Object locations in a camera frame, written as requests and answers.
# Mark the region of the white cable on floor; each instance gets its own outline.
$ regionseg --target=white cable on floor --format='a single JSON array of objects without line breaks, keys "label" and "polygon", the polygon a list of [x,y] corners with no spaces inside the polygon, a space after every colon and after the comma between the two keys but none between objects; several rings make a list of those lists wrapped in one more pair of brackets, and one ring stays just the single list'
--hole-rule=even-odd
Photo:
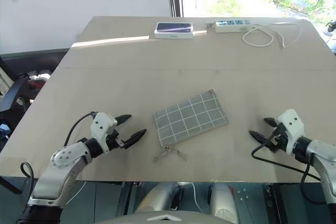
[{"label": "white cable on floor", "polygon": [[198,203],[197,203],[197,200],[196,200],[196,188],[195,188],[195,185],[194,183],[191,182],[191,185],[193,186],[194,188],[194,200],[195,200],[195,204],[196,206],[198,207],[198,209],[202,212],[201,208],[199,207]]},{"label": "white cable on floor", "polygon": [[[276,31],[276,30],[274,30],[273,28],[271,28],[270,26],[279,26],[279,25],[294,25],[294,26],[296,26],[296,27],[298,27],[299,28],[299,35],[295,38],[295,40],[293,40],[290,44],[288,44],[288,45],[285,45],[285,38],[283,37],[283,35],[280,33],[280,32],[278,32],[278,31]],[[296,41],[298,41],[298,39],[301,37],[301,35],[302,35],[302,27],[299,25],[299,24],[297,24],[297,23],[293,23],[293,22],[278,22],[278,23],[273,23],[273,24],[269,24],[269,25],[264,25],[264,26],[262,26],[262,25],[254,25],[254,26],[257,26],[257,27],[255,27],[255,28],[253,28],[252,30],[250,30],[250,31],[248,31],[247,33],[245,33],[243,36],[242,36],[242,40],[243,40],[243,42],[245,42],[246,44],[249,44],[249,45],[251,45],[251,46],[253,46],[253,47],[267,47],[267,46],[269,46],[270,44],[272,44],[272,42],[274,41],[274,36],[272,35],[272,34],[270,34],[269,32],[267,32],[267,31],[265,31],[264,29],[262,29],[262,28],[264,28],[264,27],[267,27],[268,29],[270,29],[270,30],[272,30],[272,31],[274,31],[274,32],[276,32],[280,37],[281,37],[281,40],[282,40],[282,47],[283,48],[286,48],[286,47],[289,47],[289,46],[291,46],[292,44],[294,44]],[[253,43],[251,43],[251,42],[248,42],[246,39],[245,39],[245,37],[247,36],[247,35],[249,35],[250,33],[252,33],[253,31],[256,31],[256,30],[260,30],[260,31],[263,31],[265,34],[267,34],[270,38],[271,38],[271,40],[268,42],[268,43],[266,43],[266,44],[264,44],[264,45],[257,45],[257,44],[253,44]]]},{"label": "white cable on floor", "polygon": [[86,185],[86,181],[84,182],[84,184],[82,185],[82,187],[78,190],[78,192],[77,192],[71,199],[69,199],[68,202],[66,202],[65,205],[69,204],[70,201],[72,201],[72,200],[73,200],[73,199],[80,193],[80,191],[82,191],[82,189],[83,189],[83,187],[84,187],[85,185]]}]

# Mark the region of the gray plaid pouch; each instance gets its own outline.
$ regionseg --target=gray plaid pouch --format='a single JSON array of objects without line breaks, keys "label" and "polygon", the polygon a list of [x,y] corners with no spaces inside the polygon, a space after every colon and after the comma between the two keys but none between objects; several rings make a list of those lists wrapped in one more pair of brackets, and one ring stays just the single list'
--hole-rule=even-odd
[{"label": "gray plaid pouch", "polygon": [[160,144],[166,151],[170,150],[168,146],[228,123],[212,89],[156,111],[154,119]]}]

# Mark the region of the white power strip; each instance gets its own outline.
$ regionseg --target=white power strip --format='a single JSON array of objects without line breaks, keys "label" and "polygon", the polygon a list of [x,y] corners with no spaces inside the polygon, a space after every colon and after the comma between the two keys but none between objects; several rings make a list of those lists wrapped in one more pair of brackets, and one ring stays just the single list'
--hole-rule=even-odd
[{"label": "white power strip", "polygon": [[216,33],[236,33],[242,31],[250,31],[253,29],[248,19],[228,19],[215,22]]}]

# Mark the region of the floor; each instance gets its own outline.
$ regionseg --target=floor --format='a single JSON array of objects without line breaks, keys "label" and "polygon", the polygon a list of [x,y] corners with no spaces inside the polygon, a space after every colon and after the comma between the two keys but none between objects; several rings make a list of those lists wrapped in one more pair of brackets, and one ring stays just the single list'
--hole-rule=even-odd
[{"label": "floor", "polygon": [[[1,224],[15,223],[27,200],[28,179],[15,177],[6,179],[22,189],[23,193],[15,195],[0,186]],[[139,186],[132,187],[128,214],[134,212],[139,202],[156,184],[154,182],[141,183]],[[76,182],[69,199],[78,192],[82,185],[83,182]],[[204,213],[209,213],[208,188],[210,185],[210,183],[195,183],[196,199]],[[234,189],[234,200],[240,224],[276,224],[276,213],[272,212],[273,203],[265,198],[265,188],[267,188],[265,184],[228,183],[228,185]],[[82,191],[64,208],[61,224],[92,224],[115,218],[121,189],[121,184],[87,182]],[[280,190],[285,204],[287,223],[332,223],[326,206],[315,206],[305,202],[297,185],[282,185]],[[315,199],[316,196],[322,195],[318,183],[308,184],[307,190]],[[193,194],[193,187],[190,184],[185,185],[179,210],[199,211]]]}]

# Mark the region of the table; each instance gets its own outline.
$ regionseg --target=table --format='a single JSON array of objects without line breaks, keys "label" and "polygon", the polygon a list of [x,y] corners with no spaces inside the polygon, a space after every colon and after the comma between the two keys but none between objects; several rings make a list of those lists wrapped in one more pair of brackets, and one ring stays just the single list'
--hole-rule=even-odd
[{"label": "table", "polygon": [[[132,114],[120,131],[122,139],[148,131],[128,150],[96,158],[79,175],[82,180],[298,182],[301,174],[250,156],[258,143],[248,130],[269,134],[263,118],[289,108],[300,115],[308,137],[336,143],[336,59],[311,23],[300,21],[302,36],[284,49],[276,39],[256,48],[242,42],[242,33],[211,30],[192,40],[153,39],[156,22],[172,20],[193,22],[194,30],[201,31],[214,18],[93,18],[77,42],[150,38],[71,48],[0,154],[0,175],[22,176],[19,164],[28,161],[40,176],[71,126],[89,111]],[[251,20],[270,24],[284,19]],[[288,42],[297,35],[295,26],[276,29]],[[257,32],[250,39],[264,43],[268,38]],[[229,124],[176,145],[187,161],[170,154],[152,162],[160,152],[153,112],[211,88]],[[69,142],[88,137],[90,123],[85,119]],[[259,156],[304,167],[284,152],[261,150]]]}]

